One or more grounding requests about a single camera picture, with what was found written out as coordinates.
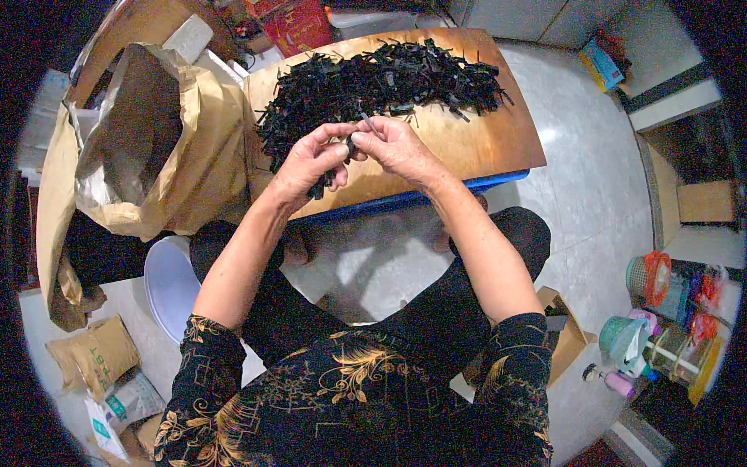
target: floral print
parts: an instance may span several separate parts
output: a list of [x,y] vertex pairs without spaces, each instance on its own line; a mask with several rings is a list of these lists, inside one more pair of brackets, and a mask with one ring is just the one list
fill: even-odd
[[549,466],[545,318],[493,334],[470,404],[428,373],[427,356],[365,328],[310,343],[241,388],[238,337],[192,316],[156,465]]

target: tiled floor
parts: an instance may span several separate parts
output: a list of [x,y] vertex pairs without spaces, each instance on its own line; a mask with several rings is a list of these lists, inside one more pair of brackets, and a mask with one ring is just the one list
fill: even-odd
[[[652,249],[648,192],[633,131],[576,55],[515,44],[500,48],[529,106],[548,165],[490,190],[489,210],[522,205],[545,219],[552,233],[551,257],[536,287],[558,290],[582,328],[598,334],[609,316],[630,309],[624,280],[628,261]],[[284,267],[284,272],[310,300],[328,294],[331,309],[346,321],[378,321],[450,264],[450,253],[430,249],[439,229],[430,208],[320,227],[312,233],[314,261]],[[109,300],[94,319],[115,312],[123,316],[140,349],[143,371],[168,399],[179,352],[155,326],[142,279],[104,289]],[[81,420],[84,409],[81,415],[76,400],[59,394],[59,370],[43,348],[64,333],[52,329],[38,294],[23,297],[22,308],[42,381],[80,436],[90,430]],[[555,465],[599,437],[624,406],[604,384],[582,382],[581,371],[600,361],[598,347],[589,346],[548,390]],[[244,365],[244,382],[262,370],[252,355]]]

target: wooden table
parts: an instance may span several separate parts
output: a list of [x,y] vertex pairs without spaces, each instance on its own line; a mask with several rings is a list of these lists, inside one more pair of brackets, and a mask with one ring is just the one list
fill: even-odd
[[[380,47],[378,39],[422,43],[429,37],[433,38],[437,46],[453,49],[452,55],[461,56],[464,51],[465,58],[470,62],[477,60],[479,50],[481,61],[500,68],[498,82],[515,103],[513,106],[502,106],[496,112],[485,113],[482,117],[465,111],[465,115],[470,119],[469,123],[454,116],[447,107],[441,108],[438,104],[416,107],[419,128],[415,125],[414,118],[410,123],[436,157],[465,181],[511,173],[512,175],[504,180],[507,181],[526,176],[528,169],[546,165],[545,154],[524,97],[498,46],[484,30],[436,28],[391,32],[330,44],[315,49],[314,52],[330,55],[335,55],[333,52],[336,52],[345,58],[351,58],[361,52],[372,52]],[[252,110],[264,110],[274,98],[278,69],[287,72],[289,66],[302,63],[308,58],[304,54],[296,55],[278,65],[252,73],[246,86]],[[271,178],[271,174],[262,170],[269,167],[269,159],[265,159],[267,160],[260,161],[260,168],[256,169],[252,176],[253,196],[261,193]],[[392,198],[393,201],[412,201],[417,198],[414,194],[402,197],[401,194],[412,191],[413,187],[399,176],[385,173],[381,166],[371,159],[363,163],[352,162],[348,166],[348,171],[350,176],[346,187],[335,193],[325,190],[323,199],[311,201],[292,218],[373,202],[394,195],[400,196]],[[489,180],[482,179],[478,185],[487,186]]]

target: blue table frame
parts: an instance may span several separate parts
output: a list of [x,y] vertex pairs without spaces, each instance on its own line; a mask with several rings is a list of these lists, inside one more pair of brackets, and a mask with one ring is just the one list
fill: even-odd
[[[487,190],[506,182],[521,180],[529,175],[529,170],[519,170],[517,172],[502,173],[480,177],[478,179],[465,180],[465,186],[473,194],[478,195],[485,193]],[[332,209],[330,211],[312,214],[310,216],[294,219],[291,222],[295,224],[316,224],[327,223],[334,220],[344,220],[353,217],[370,216],[382,212],[396,211],[398,209],[411,208],[414,206],[429,205],[430,200],[419,191],[408,191],[406,193],[395,194],[390,197],[379,198],[345,206],[343,208]]]

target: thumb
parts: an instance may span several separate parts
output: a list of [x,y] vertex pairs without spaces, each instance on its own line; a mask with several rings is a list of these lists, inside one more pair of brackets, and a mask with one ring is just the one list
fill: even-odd
[[340,165],[347,158],[347,153],[347,146],[343,143],[326,144],[316,157],[316,161],[320,165],[322,173],[324,173]]
[[361,151],[372,155],[376,159],[379,159],[387,150],[384,142],[373,133],[355,132],[350,136],[350,139]]

